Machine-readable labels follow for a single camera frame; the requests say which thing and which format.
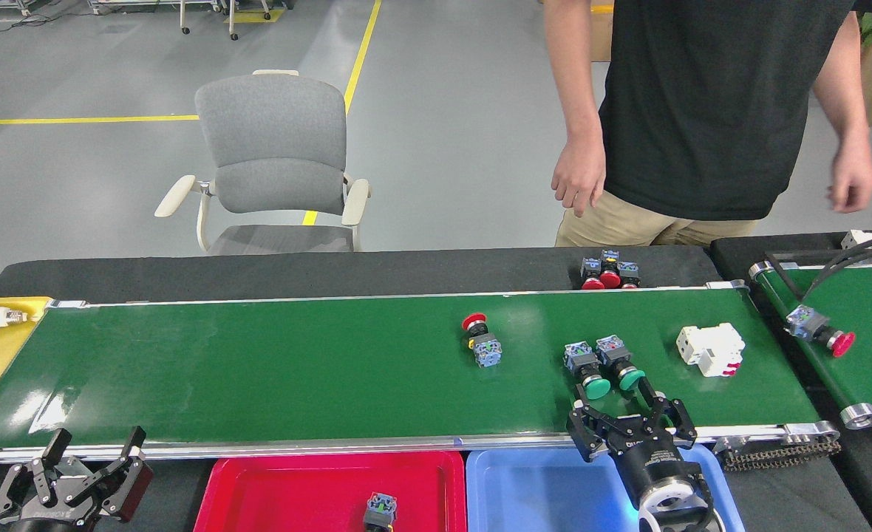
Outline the person's right hand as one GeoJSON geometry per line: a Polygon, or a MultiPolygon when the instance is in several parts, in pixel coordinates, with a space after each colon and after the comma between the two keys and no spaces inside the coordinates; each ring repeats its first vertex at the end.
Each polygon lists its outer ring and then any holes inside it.
{"type": "Polygon", "coordinates": [[[551,190],[565,209],[581,218],[604,193],[606,156],[599,132],[569,134],[554,166],[551,190]]]}

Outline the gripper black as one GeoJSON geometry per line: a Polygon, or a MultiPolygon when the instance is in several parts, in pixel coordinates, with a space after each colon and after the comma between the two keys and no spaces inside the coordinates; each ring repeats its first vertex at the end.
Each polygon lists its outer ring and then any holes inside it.
{"type": "Polygon", "coordinates": [[[609,451],[630,501],[638,504],[651,488],[676,481],[692,488],[689,467],[676,446],[691,449],[698,432],[679,398],[669,400],[641,377],[636,388],[650,413],[642,417],[620,417],[593,408],[587,392],[575,384],[573,402],[565,424],[576,449],[587,463],[609,451]]]}
{"type": "Polygon", "coordinates": [[[68,430],[54,432],[41,456],[16,464],[0,487],[0,522],[10,531],[92,531],[103,514],[128,522],[133,518],[154,471],[146,465],[146,432],[134,427],[119,458],[85,481],[86,492],[74,496],[81,480],[58,480],[58,463],[71,441],[68,430]]]}

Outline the person's left hand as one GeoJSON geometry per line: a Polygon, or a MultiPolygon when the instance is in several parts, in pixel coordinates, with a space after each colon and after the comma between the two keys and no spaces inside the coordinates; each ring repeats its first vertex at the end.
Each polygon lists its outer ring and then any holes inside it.
{"type": "Polygon", "coordinates": [[[868,131],[843,137],[831,164],[828,199],[837,213],[851,214],[868,208],[872,200],[872,148],[868,131]]]}

